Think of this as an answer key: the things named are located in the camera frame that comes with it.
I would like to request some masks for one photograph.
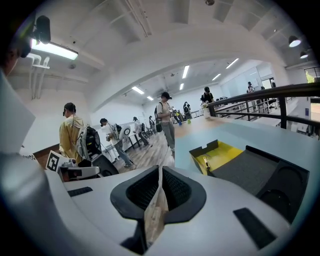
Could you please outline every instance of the spotlight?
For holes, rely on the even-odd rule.
[[[296,47],[298,45],[300,45],[301,40],[299,40],[296,36],[291,35],[289,37],[289,47]]]

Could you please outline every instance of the gray floor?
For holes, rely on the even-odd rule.
[[[135,144],[134,148],[130,147],[127,150],[127,154],[134,162],[136,169],[160,164],[164,166],[175,166],[175,160],[172,156],[171,149],[168,148],[167,140],[163,132],[153,134],[148,141],[149,146],[144,146],[143,143],[140,142],[140,147]],[[124,165],[125,162],[121,158],[114,163],[119,173],[131,171],[125,168]]]

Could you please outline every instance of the man in yellow jacket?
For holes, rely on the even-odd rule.
[[[76,106],[72,102],[64,105],[63,115],[66,117],[66,120],[63,121],[59,129],[59,150],[61,155],[66,158],[74,158],[76,163],[79,164],[82,161],[82,158],[78,154],[75,145],[78,139],[79,130],[85,123],[82,118],[76,116]]]

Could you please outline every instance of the black railing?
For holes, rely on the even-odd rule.
[[[239,96],[212,102],[208,105],[208,108],[210,111],[210,115],[212,117],[216,117],[217,114],[224,115],[224,117],[229,115],[238,115],[240,116],[238,117],[238,119],[241,117],[248,116],[249,121],[250,121],[250,116],[264,117],[264,118],[280,119],[281,128],[284,128],[284,129],[287,128],[287,121],[302,123],[302,124],[314,126],[316,128],[320,128],[320,122],[318,121],[313,121],[310,119],[287,115],[286,101],[287,101],[287,98],[291,98],[291,97],[320,97],[320,82],[302,83],[302,84],[287,85],[287,86],[281,86],[281,87],[276,87],[271,89],[259,90],[256,92],[242,94]],[[266,102],[264,101],[262,103],[256,104],[255,106],[248,106],[249,101],[266,100],[270,98],[278,99],[279,106],[280,106],[280,115],[250,112],[250,108],[254,108]],[[226,105],[229,103],[239,103],[239,104],[232,105],[230,107],[226,107],[221,110],[215,110],[215,107],[219,105]],[[243,110],[247,110],[247,112],[241,112],[243,110],[239,110],[236,112],[221,112],[229,108],[237,107],[244,103],[246,104],[246,109],[243,109]]]

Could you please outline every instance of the yellow tray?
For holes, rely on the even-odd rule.
[[[214,146],[210,145],[209,143],[206,148],[198,148],[196,155],[193,155],[193,150],[190,151],[193,160],[203,175],[208,175],[208,171],[214,171],[243,152],[243,150],[230,146],[222,141],[213,142],[215,143],[215,149],[212,149]],[[210,167],[208,170],[206,168],[204,157],[206,158]]]

